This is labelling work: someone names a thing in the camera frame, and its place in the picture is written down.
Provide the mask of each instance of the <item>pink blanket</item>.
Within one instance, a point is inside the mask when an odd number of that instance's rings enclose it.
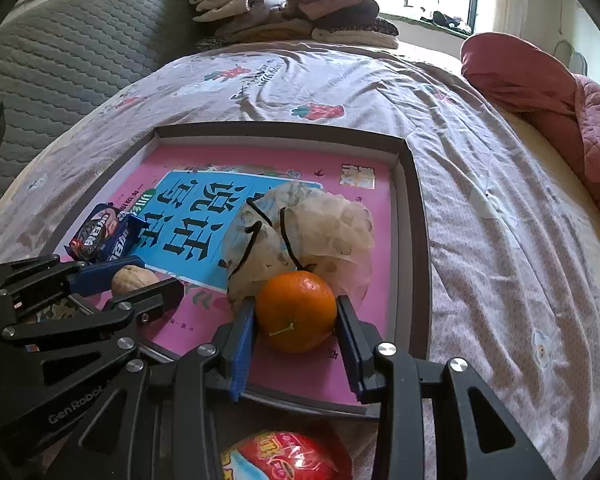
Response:
[[[462,75],[491,102],[520,113],[578,175],[600,208],[600,86],[531,43],[477,34],[462,46]]]

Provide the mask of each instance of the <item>gray quilted mattress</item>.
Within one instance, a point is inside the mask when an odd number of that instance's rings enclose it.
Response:
[[[45,146],[120,89],[192,54],[188,0],[50,0],[0,28],[0,197]]]

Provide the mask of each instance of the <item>red snack package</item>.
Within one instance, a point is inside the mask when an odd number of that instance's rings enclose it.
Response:
[[[222,453],[224,480],[350,480],[349,454],[335,434],[329,441],[290,431],[259,433]]]

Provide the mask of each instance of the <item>orange fruit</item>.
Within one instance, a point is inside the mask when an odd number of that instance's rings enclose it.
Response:
[[[283,352],[306,352],[333,331],[336,298],[329,285],[306,270],[271,278],[256,296],[260,335]]]

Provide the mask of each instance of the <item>blue snack package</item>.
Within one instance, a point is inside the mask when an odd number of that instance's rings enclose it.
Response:
[[[147,226],[144,220],[111,203],[98,204],[64,248],[74,260],[110,262],[125,256]]]

